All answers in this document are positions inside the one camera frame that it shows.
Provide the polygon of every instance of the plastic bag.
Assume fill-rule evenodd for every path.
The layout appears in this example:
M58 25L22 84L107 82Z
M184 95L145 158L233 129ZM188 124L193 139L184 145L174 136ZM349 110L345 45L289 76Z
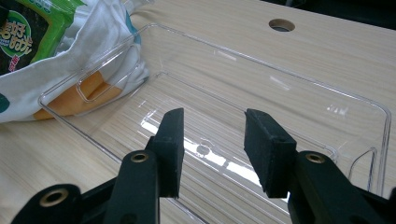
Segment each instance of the plastic bag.
M135 28L129 13L119 0L83 0L77 7L74 22L65 30L56 56L32 63L18 71L0 76L0 122L11 120L48 119L51 115L41 109L40 94L61 80L83 69L104 52L112 49L131 34ZM76 115L90 111L133 91L143 83L148 71L140 62L140 38L134 47L119 57L107 69L90 76L89 85L81 86L86 94L95 95L105 88L110 79L120 78L125 71L133 72L111 88L111 94L91 104L83 104L76 82L64 86L51 104L62 108L62 115Z

